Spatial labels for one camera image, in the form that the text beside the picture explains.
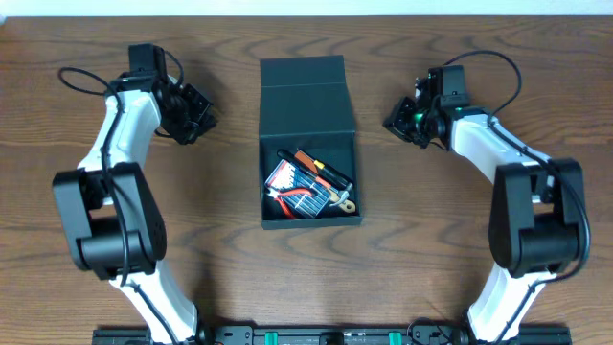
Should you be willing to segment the black handled claw hammer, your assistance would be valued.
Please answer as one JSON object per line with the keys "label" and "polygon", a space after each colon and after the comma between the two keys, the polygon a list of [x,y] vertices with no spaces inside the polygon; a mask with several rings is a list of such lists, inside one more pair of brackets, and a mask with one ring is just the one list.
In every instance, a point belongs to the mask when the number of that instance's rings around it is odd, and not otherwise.
{"label": "black handled claw hammer", "polygon": [[[331,186],[326,180],[324,180],[322,177],[318,176],[316,173],[314,173],[311,170],[309,170],[305,164],[303,164],[299,160],[297,160],[294,157],[294,154],[291,154],[286,149],[279,149],[277,151],[277,155],[280,158],[282,158],[283,160],[285,160],[285,161],[291,163],[292,165],[294,165],[295,167],[297,167],[302,173],[307,175],[313,181],[315,181],[315,182],[319,183],[320,185],[322,185],[325,189],[328,189],[328,187]],[[349,191],[338,190],[339,191],[339,195],[340,196],[344,196],[344,197],[350,197],[350,192],[352,191],[352,188]]]}

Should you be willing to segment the orange scraper wooden handle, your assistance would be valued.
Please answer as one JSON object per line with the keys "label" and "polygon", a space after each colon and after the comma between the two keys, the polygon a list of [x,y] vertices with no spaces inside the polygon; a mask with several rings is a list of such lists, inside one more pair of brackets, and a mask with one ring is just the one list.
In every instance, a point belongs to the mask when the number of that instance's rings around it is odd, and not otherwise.
{"label": "orange scraper wooden handle", "polygon": [[[314,158],[308,156],[300,149],[297,150],[297,152],[294,154],[294,157],[301,163],[305,164],[307,168],[313,173],[318,174]],[[343,212],[348,214],[354,213],[356,211],[354,202],[351,201],[348,197],[340,196],[339,191],[335,187],[329,186],[328,191],[330,192],[330,207],[338,207]]]}

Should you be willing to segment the black handled screwdriver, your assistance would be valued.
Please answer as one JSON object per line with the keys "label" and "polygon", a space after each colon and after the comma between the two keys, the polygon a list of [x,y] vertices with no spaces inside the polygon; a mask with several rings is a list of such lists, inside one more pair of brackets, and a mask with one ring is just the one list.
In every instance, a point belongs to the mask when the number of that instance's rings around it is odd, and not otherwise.
{"label": "black handled screwdriver", "polygon": [[295,157],[337,190],[349,191],[353,187],[351,180],[330,164],[317,160],[300,149],[295,153]]}

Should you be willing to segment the black gift box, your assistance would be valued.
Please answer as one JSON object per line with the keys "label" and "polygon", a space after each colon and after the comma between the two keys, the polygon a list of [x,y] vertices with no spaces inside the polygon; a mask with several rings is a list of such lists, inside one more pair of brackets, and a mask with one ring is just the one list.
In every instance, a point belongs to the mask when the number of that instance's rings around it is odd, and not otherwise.
{"label": "black gift box", "polygon": [[263,183],[281,163],[278,150],[303,151],[330,165],[352,183],[355,211],[325,207],[313,219],[288,218],[260,187],[265,230],[358,225],[361,186],[356,155],[356,123],[341,56],[267,58],[260,61],[259,173]]}

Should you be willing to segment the red handled cutting pliers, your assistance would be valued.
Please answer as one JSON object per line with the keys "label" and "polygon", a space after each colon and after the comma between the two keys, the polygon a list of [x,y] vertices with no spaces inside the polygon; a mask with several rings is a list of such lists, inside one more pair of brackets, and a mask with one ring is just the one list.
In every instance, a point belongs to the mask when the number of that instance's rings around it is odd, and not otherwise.
{"label": "red handled cutting pliers", "polygon": [[[320,213],[320,209],[316,208],[313,201],[314,193],[309,188],[300,187],[284,191],[279,191],[274,188],[266,188],[265,194],[267,196],[270,196],[280,205],[282,211],[284,212],[284,215],[288,219],[296,219],[294,211],[299,211],[300,209],[304,209],[305,213],[309,217],[313,218],[318,216]],[[293,205],[287,205],[285,200],[287,198],[290,198],[291,196],[296,196],[299,198],[299,200],[296,201]]]}

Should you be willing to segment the blue precision screwdriver set case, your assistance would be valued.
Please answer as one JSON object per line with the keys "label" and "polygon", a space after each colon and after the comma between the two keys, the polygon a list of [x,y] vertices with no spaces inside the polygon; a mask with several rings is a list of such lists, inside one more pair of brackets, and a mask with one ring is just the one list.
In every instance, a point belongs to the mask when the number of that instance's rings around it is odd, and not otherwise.
{"label": "blue precision screwdriver set case", "polygon": [[265,180],[264,193],[281,207],[288,219],[315,219],[331,200],[325,181],[284,159]]}

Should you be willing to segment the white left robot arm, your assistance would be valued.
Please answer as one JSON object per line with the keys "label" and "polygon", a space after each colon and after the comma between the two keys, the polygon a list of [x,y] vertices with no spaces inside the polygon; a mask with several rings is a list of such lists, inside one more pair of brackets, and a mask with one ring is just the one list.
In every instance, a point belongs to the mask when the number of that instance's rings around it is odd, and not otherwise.
{"label": "white left robot arm", "polygon": [[122,292],[143,329],[100,328],[95,344],[213,344],[214,330],[174,280],[163,217],[143,173],[153,137],[190,145],[216,120],[212,102],[167,71],[170,52],[128,48],[129,69],[103,83],[106,113],[98,137],[52,189],[71,258]]}

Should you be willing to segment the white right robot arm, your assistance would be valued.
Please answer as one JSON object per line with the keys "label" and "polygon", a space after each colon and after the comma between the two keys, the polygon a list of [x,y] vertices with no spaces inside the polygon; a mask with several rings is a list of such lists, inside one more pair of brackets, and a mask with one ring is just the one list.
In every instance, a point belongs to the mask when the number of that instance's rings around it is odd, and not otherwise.
{"label": "white right robot arm", "polygon": [[473,106],[461,65],[429,69],[415,96],[400,101],[384,127],[422,149],[435,144],[472,163],[493,186],[488,245],[494,264],[456,344],[519,344],[520,323],[548,285],[576,275],[591,244],[582,168],[553,159]]}

